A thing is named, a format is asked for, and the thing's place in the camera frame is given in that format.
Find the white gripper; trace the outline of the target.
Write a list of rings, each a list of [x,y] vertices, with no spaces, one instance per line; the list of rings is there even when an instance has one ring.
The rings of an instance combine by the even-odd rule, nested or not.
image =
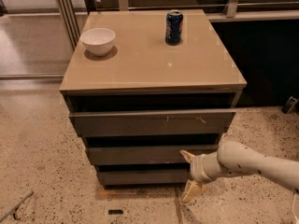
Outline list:
[[[179,153],[190,164],[190,173],[194,179],[186,182],[180,198],[182,203],[189,203],[206,188],[204,184],[215,181],[218,178],[217,154],[210,153],[194,156],[186,150],[181,150]]]

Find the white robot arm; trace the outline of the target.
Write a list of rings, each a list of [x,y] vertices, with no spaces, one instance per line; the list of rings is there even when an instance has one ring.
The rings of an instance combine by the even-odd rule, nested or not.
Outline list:
[[[192,180],[188,180],[181,201],[190,202],[204,184],[221,177],[260,175],[291,192],[299,193],[299,162],[259,153],[250,147],[226,141],[210,154],[194,155],[186,150],[180,154],[190,165]]]

